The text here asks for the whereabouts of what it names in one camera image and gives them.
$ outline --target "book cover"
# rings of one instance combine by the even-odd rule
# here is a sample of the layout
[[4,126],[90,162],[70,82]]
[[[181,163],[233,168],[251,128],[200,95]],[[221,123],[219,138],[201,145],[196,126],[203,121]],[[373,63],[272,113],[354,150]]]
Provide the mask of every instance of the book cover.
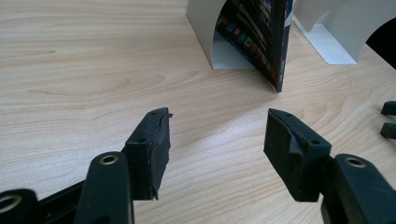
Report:
[[292,0],[228,0],[216,31],[282,91]]

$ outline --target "white arch support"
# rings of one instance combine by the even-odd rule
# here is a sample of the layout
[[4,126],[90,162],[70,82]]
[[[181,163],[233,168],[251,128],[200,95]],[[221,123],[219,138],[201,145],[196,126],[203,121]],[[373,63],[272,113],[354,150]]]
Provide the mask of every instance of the white arch support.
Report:
[[329,64],[356,64],[367,39],[396,18],[395,0],[297,0],[297,26]]
[[187,17],[213,69],[252,68],[230,43],[215,32],[216,22],[227,0],[190,0]]

